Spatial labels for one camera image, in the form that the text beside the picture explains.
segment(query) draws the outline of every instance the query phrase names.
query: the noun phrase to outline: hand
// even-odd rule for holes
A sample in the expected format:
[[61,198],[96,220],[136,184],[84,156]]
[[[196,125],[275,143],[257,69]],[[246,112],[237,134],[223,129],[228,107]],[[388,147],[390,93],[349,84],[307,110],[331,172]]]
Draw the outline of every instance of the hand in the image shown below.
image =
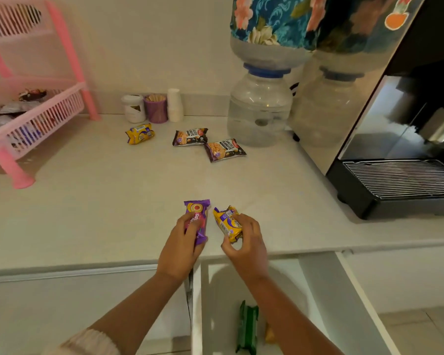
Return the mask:
[[193,217],[194,213],[186,213],[178,219],[161,251],[156,269],[156,274],[169,275],[181,284],[189,276],[205,246],[203,243],[194,247],[201,220],[191,222],[184,233],[184,223]]
[[245,282],[259,281],[268,277],[268,255],[261,236],[259,223],[248,215],[233,215],[243,229],[243,244],[235,250],[228,236],[224,237],[222,250],[230,258],[238,274]]

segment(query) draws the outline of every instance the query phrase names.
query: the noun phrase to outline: green snack bar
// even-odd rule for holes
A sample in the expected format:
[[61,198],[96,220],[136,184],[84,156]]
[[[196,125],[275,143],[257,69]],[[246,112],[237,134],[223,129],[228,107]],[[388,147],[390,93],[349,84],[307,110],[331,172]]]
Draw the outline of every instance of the green snack bar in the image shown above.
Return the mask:
[[240,305],[239,333],[237,336],[237,349],[245,349],[250,355],[257,355],[257,321],[258,306],[247,306],[245,300]]

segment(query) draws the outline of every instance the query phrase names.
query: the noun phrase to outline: purple snack wrapper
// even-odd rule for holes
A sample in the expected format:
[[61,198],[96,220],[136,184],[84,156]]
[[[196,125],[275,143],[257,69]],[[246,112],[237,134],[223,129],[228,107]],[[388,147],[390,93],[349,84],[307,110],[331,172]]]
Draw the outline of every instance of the purple snack wrapper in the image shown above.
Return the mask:
[[207,209],[211,205],[211,201],[209,199],[204,199],[202,201],[185,201],[184,205],[186,206],[186,213],[195,212],[195,216],[186,222],[184,228],[187,230],[187,227],[189,227],[189,224],[192,221],[201,219],[202,224],[201,228],[196,232],[195,245],[205,243],[207,240],[207,237],[205,236]]

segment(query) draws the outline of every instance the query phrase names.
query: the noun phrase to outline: white cabinet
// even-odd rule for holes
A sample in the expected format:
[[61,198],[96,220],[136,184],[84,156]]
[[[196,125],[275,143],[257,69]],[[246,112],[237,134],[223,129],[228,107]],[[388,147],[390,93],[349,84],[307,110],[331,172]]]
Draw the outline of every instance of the white cabinet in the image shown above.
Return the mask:
[[[88,327],[155,273],[156,265],[0,277],[0,355],[39,354]],[[190,349],[181,286],[139,354]]]
[[[271,260],[269,270],[280,288],[345,355],[399,355],[341,253]],[[196,266],[192,355],[235,354],[243,300],[255,304],[232,265],[220,260]],[[277,346],[264,344],[262,316],[258,324],[257,354],[281,354]]]
[[348,255],[379,313],[444,306],[444,247]]

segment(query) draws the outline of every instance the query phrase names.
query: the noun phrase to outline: forearm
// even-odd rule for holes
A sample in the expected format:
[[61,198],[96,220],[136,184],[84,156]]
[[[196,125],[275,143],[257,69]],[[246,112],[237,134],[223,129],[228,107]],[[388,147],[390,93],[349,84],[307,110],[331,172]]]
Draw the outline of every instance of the forearm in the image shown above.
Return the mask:
[[342,354],[271,279],[247,283],[247,286],[284,355]]
[[169,275],[155,274],[89,328],[105,333],[122,355],[134,355],[180,285]]

